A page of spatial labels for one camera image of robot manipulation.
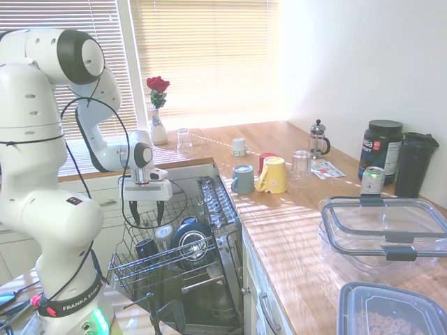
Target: food storage container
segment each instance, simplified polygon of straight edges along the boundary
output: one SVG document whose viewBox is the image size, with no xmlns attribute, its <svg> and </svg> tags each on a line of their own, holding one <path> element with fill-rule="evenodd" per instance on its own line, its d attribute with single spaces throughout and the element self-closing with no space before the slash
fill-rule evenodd
<svg viewBox="0 0 447 335">
<path fill-rule="evenodd" d="M 320 210 L 323 257 L 345 280 L 396 284 L 447 256 L 447 221 L 428 201 L 335 197 Z"/>
<path fill-rule="evenodd" d="M 446 335 L 447 315 L 418 293 L 374 283 L 340 292 L 337 335 Z"/>
</svg>

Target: white mug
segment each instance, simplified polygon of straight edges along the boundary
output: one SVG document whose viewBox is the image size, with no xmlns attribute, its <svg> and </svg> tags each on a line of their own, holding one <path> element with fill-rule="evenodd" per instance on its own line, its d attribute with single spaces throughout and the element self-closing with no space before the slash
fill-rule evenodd
<svg viewBox="0 0 447 335">
<path fill-rule="evenodd" d="M 233 138 L 233 156 L 242 157 L 249 154 L 249 149 L 245 145 L 245 139 L 242 137 Z"/>
</svg>

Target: window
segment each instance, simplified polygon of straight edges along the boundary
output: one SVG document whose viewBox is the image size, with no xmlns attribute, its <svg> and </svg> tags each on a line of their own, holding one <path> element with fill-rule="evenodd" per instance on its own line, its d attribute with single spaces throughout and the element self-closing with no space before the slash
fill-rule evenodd
<svg viewBox="0 0 447 335">
<path fill-rule="evenodd" d="M 146 79 L 169 80 L 166 128 L 278 119 L 279 0 L 129 0 Z"/>
<path fill-rule="evenodd" d="M 7 30 L 30 28 L 77 29 L 89 33 L 101 45 L 105 60 L 115 74 L 122 93 L 119 115 L 128 130 L 136 129 L 137 119 L 133 103 L 129 72 L 115 0 L 28 0 L 0 2 L 0 33 Z M 75 96 L 66 87 L 57 87 L 59 111 Z M 64 115 L 64 133 L 73 148 L 73 154 L 83 172 L 95 171 L 87 148 L 75 121 L 73 104 Z M 105 137 L 124 132 L 116 118 L 100 125 Z M 75 174 L 73 163 L 67 164 L 59 174 Z"/>
</svg>

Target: flower vase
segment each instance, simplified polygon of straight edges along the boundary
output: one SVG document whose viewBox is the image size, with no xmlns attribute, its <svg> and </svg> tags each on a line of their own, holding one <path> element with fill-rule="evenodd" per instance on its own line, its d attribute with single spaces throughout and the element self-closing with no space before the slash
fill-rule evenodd
<svg viewBox="0 0 447 335">
<path fill-rule="evenodd" d="M 151 139 L 155 145 L 168 143 L 168 133 L 165 127 L 161 123 L 159 110 L 151 109 L 152 112 L 152 125 L 151 125 Z"/>
</svg>

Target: black bottle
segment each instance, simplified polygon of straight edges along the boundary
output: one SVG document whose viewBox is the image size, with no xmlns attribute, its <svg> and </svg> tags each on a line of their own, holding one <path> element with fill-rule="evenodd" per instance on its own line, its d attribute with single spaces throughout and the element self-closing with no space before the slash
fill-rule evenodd
<svg viewBox="0 0 447 335">
<path fill-rule="evenodd" d="M 400 153 L 396 189 L 398 197 L 417 198 L 434 150 L 439 143 L 431 134 L 405 133 Z"/>
</svg>

